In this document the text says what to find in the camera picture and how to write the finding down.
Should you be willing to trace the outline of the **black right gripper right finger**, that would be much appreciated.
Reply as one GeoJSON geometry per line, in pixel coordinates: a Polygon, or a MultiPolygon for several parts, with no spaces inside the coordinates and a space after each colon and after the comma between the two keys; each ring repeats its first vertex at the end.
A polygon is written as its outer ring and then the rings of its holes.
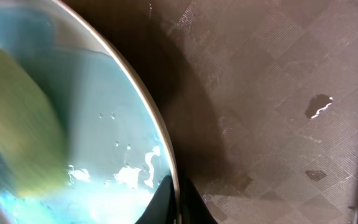
{"type": "Polygon", "coordinates": [[[182,224],[218,224],[188,177],[180,182],[182,224]]]}

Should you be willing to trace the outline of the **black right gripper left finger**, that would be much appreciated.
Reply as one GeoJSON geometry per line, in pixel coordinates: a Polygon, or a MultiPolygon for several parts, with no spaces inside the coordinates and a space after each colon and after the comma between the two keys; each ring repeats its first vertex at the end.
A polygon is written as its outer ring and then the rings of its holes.
{"type": "Polygon", "coordinates": [[[177,217],[172,177],[165,176],[135,224],[175,224],[177,217]]]}

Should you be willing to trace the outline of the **white plate with blue streaks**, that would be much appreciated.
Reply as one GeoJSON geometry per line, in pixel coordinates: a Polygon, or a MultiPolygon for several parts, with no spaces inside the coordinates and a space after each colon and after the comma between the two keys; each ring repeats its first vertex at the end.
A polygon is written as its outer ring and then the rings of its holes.
{"type": "Polygon", "coordinates": [[[0,48],[51,102],[67,139],[68,181],[47,195],[0,192],[0,223],[136,223],[178,176],[167,131],[124,57],[61,1],[0,1],[0,48]]]}

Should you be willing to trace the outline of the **green and yellow sponge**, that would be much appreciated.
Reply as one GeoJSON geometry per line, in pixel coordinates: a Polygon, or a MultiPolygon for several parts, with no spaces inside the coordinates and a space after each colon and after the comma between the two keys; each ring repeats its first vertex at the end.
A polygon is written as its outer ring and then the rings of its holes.
{"type": "Polygon", "coordinates": [[[0,192],[40,196],[68,181],[65,130],[46,94],[0,48],[0,192]]]}

